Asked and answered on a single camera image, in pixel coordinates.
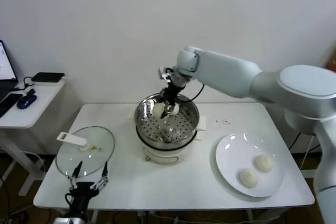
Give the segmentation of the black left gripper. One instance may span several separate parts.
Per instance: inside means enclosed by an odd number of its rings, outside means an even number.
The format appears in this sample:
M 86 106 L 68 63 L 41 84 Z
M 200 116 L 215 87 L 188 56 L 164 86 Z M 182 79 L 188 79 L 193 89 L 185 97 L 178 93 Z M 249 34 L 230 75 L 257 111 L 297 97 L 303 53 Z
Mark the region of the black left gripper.
M 97 182 L 77 182 L 83 161 L 80 161 L 76 168 L 73 170 L 71 176 L 67 176 L 70 183 L 70 195 L 72 196 L 72 202 L 69 205 L 71 213 L 84 214 L 87 209 L 90 200 L 99 194 L 99 190 L 103 190 L 107 185 L 108 179 L 108 162 L 105 162 L 104 168 L 101 174 L 101 178 Z

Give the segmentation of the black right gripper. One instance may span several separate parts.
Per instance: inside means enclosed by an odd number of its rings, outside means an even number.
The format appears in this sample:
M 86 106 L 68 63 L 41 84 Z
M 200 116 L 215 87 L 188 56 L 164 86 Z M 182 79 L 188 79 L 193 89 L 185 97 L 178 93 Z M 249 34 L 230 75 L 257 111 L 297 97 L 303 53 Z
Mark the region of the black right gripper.
M 159 92 L 159 97 L 157 98 L 158 103 L 167 103 L 163 107 L 160 119 L 166 118 L 168 116 L 174 116 L 176 114 L 175 99 L 177 95 L 184 89 L 184 87 L 178 87 L 173 83 L 169 82 L 168 86 Z

